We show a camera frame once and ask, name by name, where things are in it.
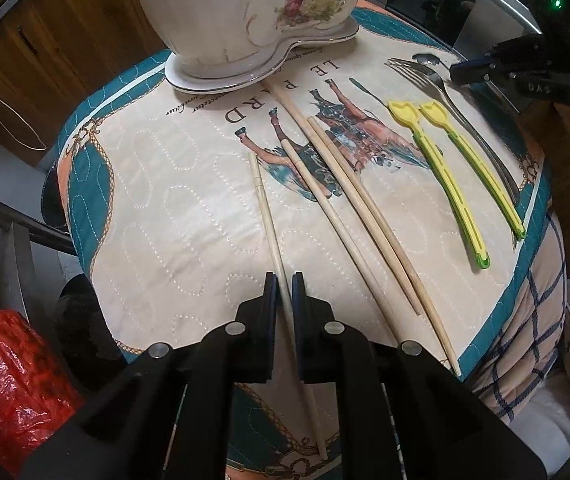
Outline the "steel fork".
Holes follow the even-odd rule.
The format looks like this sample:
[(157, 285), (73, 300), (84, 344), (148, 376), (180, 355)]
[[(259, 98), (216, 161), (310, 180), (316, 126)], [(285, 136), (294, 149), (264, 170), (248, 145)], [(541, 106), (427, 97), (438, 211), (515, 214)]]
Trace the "steel fork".
[(458, 106), (451, 99), (448, 88), (442, 77), (432, 68), (419, 64), (414, 61), (402, 60), (402, 58), (388, 58), (386, 65), (396, 70), (402, 76), (406, 77), (409, 81), (414, 82), (418, 88), (425, 88), (427, 84), (434, 87), (440, 96), (442, 96), (442, 103), (448, 111), (465, 127), (471, 136), (479, 144), (480, 148), (486, 153), (490, 162), (504, 184), (507, 194), (514, 206), (517, 206), (520, 201), (520, 191), (518, 185), (498, 154), (490, 147), (490, 144), (484, 140), (484, 137), (478, 133), (477, 129), (471, 125), (466, 119)]

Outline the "steel spoon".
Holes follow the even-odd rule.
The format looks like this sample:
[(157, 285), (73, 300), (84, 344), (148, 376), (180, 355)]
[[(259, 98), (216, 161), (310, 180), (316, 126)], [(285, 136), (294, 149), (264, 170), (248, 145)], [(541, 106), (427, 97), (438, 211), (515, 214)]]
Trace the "steel spoon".
[(438, 67), (444, 67), (440, 58), (430, 53), (416, 53), (412, 56), (412, 60), (412, 69), (415, 72), (426, 76), (433, 84), (444, 84), (443, 78), (437, 72)]

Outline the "wooden kitchen cabinet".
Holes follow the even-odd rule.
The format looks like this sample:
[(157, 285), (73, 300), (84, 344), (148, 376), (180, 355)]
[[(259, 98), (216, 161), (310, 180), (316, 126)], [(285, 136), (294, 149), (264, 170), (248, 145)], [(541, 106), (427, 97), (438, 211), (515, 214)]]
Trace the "wooden kitchen cabinet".
[(162, 48), (140, 0), (8, 0), (0, 145), (36, 166), (79, 104)]

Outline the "yellow green utensil right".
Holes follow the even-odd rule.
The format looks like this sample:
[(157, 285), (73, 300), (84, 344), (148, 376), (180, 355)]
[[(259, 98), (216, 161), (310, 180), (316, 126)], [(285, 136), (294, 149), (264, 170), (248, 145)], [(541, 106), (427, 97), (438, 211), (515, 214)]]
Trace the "yellow green utensil right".
[(518, 216), (512, 201), (503, 191), (498, 180), (494, 178), (494, 175), (489, 170), (488, 166), (486, 166), (486, 163), (482, 158), (477, 154), (475, 149), (461, 134), (456, 131), (452, 122), (450, 122), (450, 118), (445, 107), (438, 101), (430, 101), (420, 104), (418, 109), (422, 113), (422, 116), (424, 116), (431, 125), (439, 127), (445, 131), (450, 141), (465, 157), (469, 166), (475, 170), (475, 173), (493, 197), (498, 208), (501, 209), (503, 217), (512, 229), (516, 240), (523, 240), (526, 237), (526, 229), (524, 228), (524, 224)]

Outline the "yellow green utensil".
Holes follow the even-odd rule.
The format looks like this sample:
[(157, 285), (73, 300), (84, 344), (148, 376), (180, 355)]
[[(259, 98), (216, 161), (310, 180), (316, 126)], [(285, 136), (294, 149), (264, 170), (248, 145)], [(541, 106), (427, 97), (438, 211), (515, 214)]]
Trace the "yellow green utensil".
[(420, 104), (418, 109), (422, 113), (422, 116), (424, 116), (431, 125), (439, 127), (445, 131), (450, 141), (465, 157), (469, 166), (475, 170), (475, 173), (493, 197), (498, 208), (501, 209), (503, 217), (512, 229), (516, 240), (523, 240), (526, 237), (526, 229), (524, 228), (524, 224), (518, 216), (512, 201), (503, 191), (498, 180), (494, 178), (494, 175), (489, 170), (488, 166), (486, 166), (486, 163), (482, 158), (477, 154), (475, 149), (461, 134), (456, 131), (452, 122), (450, 122), (450, 118), (445, 107), (438, 101), (430, 101)]
[(487, 269), (491, 260), (475, 218), (437, 144), (422, 128), (418, 109), (406, 101), (389, 101), (387, 107), (396, 122), (411, 130), (416, 145), (424, 154), (432, 172), (448, 196), (453, 214), (468, 241), (477, 266), (480, 269)]

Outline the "yellow green utensil left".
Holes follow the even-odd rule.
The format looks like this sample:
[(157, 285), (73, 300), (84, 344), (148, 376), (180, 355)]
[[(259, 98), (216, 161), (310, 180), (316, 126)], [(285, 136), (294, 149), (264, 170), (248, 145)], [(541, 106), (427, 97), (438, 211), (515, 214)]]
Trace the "yellow green utensil left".
[(437, 144), (422, 128), (418, 109), (406, 101), (389, 101), (387, 107), (396, 122), (411, 130), (416, 145), (424, 154), (432, 172), (448, 196), (453, 214), (468, 241), (477, 266), (480, 269), (487, 269), (491, 260), (475, 218)]

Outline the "quilted horse print placemat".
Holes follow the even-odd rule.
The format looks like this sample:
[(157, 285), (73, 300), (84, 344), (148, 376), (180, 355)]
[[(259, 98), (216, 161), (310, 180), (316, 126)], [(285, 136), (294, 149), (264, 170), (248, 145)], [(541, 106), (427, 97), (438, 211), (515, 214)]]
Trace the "quilted horse print placemat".
[[(277, 74), (302, 114), (338, 143), (396, 234), (452, 341), (464, 382), (512, 314), (543, 237), (550, 177), (486, 86), (452, 90), (468, 122), (502, 160), (520, 191), (516, 240), (501, 209), (446, 133), (425, 131), (440, 148), (486, 244), (490, 266), (471, 255), (450, 202), (389, 101), (428, 101), (386, 65), (416, 53), (458, 56), (398, 18), (354, 11), (360, 25), (344, 44), (299, 49)], [(90, 96), (62, 130), (61, 201), (81, 266), (96, 292), (108, 339), (135, 358), (151, 344), (184, 347), (230, 322), (262, 292), (273, 263), (254, 190), (257, 155), (285, 272), (302, 272), (310, 295), (338, 320), (380, 344), (390, 328), (364, 278), (313, 194), (287, 164), (288, 136), (396, 309), (403, 335), (442, 349), (417, 315), (358, 214), (296, 122), (258, 84), (222, 96), (186, 96), (164, 76), (166, 52), (132, 67)]]

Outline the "plaid quilted cloth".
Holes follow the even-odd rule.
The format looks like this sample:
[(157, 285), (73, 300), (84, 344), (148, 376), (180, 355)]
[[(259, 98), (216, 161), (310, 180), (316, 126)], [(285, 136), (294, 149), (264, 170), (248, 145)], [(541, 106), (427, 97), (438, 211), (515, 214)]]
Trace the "plaid quilted cloth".
[(543, 237), (524, 274), (515, 307), (494, 339), (469, 388), (511, 424), (558, 364), (570, 383), (570, 304), (562, 229), (546, 214)]

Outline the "red plastic bag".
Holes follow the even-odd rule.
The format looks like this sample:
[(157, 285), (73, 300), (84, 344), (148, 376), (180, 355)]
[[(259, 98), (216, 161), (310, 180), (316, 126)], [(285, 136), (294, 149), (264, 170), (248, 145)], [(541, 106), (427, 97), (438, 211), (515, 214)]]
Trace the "red plastic bag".
[(17, 477), (82, 404), (46, 341), (21, 314), (0, 310), (0, 466)]

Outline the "white floral ceramic utensil holder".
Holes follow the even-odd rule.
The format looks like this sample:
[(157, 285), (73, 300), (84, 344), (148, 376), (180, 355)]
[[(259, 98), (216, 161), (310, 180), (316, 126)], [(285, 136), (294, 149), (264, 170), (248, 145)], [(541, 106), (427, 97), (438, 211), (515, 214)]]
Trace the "white floral ceramic utensil holder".
[(140, 0), (170, 55), (164, 76), (196, 96), (246, 88), (295, 48), (352, 39), (358, 0)]

